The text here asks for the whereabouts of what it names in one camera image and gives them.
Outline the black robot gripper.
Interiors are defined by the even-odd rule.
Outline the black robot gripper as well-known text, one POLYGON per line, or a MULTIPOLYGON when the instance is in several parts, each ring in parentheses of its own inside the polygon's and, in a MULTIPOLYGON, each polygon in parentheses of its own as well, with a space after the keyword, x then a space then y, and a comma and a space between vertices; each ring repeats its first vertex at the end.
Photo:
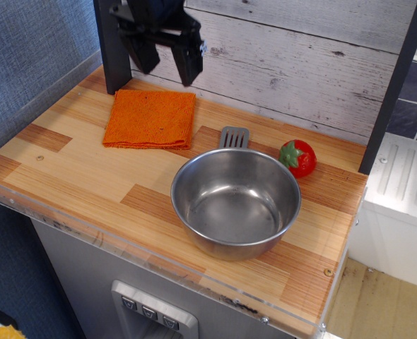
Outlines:
POLYGON ((140 72, 149 74, 160 62, 155 44, 171 47, 184 87, 203 71, 206 41, 183 1, 128 1, 112 5, 110 15, 117 19, 120 40, 140 72))

